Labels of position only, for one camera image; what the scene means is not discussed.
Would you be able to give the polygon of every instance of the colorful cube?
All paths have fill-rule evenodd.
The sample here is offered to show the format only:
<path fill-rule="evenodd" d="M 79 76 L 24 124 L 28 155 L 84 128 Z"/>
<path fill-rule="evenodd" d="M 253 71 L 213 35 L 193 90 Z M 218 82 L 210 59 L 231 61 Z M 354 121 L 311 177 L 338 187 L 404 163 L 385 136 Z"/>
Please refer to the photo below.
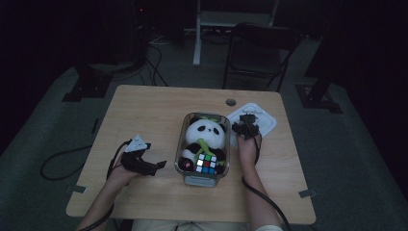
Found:
<path fill-rule="evenodd" d="M 207 173 L 207 174 L 217 174 L 216 172 L 217 157 L 208 154 L 199 154 L 195 171 Z"/>

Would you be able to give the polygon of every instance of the person's leg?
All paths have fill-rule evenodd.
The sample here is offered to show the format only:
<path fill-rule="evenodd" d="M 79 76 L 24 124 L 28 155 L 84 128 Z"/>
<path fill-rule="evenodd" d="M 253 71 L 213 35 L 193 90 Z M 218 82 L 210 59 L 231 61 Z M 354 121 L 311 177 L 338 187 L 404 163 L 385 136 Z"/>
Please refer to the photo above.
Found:
<path fill-rule="evenodd" d="M 135 219 L 132 231 L 190 231 L 191 222 L 177 220 Z"/>
<path fill-rule="evenodd" d="M 192 231 L 247 231 L 249 230 L 248 223 L 236 222 L 193 222 Z"/>
<path fill-rule="evenodd" d="M 132 231 L 247 231 L 247 223 L 135 219 Z"/>

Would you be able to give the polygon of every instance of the dark background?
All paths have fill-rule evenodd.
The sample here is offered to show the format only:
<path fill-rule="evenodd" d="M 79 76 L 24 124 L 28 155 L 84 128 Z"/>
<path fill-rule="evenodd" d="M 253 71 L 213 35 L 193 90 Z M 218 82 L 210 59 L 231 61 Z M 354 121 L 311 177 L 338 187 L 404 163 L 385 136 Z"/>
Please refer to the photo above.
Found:
<path fill-rule="evenodd" d="M 72 66 L 72 49 L 81 52 L 89 63 L 114 64 L 133 58 L 124 53 L 129 44 L 118 43 L 129 37 L 125 28 L 147 23 L 182 43 L 183 29 L 195 25 L 194 1 L 136 1 L 134 13 L 129 12 L 130 3 L 120 2 L 112 8 L 113 2 L 0 3 L 0 153 L 54 80 Z M 239 11 L 243 6 L 257 12 L 258 7 L 266 9 L 263 6 L 270 4 L 231 2 L 209 0 L 203 7 Z M 304 35 L 322 38 L 307 75 L 347 90 L 406 197 L 407 4 L 403 0 L 285 0 L 278 6 L 274 21 L 277 26 L 293 27 Z M 135 19 L 134 24 L 129 24 L 129 18 Z"/>

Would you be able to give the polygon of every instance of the person's right hand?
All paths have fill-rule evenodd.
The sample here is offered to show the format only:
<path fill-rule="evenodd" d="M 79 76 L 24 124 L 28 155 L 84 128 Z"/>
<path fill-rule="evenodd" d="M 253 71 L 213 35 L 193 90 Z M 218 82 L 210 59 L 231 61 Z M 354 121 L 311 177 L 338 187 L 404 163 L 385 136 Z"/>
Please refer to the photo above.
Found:
<path fill-rule="evenodd" d="M 238 153 L 242 167 L 246 165 L 255 165 L 257 148 L 261 148 L 262 136 L 258 134 L 255 139 L 251 138 L 244 140 L 241 136 L 237 136 Z"/>

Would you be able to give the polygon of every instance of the black stand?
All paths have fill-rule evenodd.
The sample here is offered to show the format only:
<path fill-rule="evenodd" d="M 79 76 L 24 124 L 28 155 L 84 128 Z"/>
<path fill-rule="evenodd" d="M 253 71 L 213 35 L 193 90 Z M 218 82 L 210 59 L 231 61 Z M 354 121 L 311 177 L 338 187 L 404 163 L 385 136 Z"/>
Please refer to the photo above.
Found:
<path fill-rule="evenodd" d="M 79 102 L 82 98 L 103 98 L 111 83 L 111 75 L 96 73 L 87 64 L 75 65 L 79 78 L 70 93 L 66 93 L 63 102 Z"/>
<path fill-rule="evenodd" d="M 339 104 L 333 102 L 327 91 L 329 81 L 319 78 L 313 86 L 295 85 L 304 108 L 328 109 L 332 114 L 342 114 Z"/>

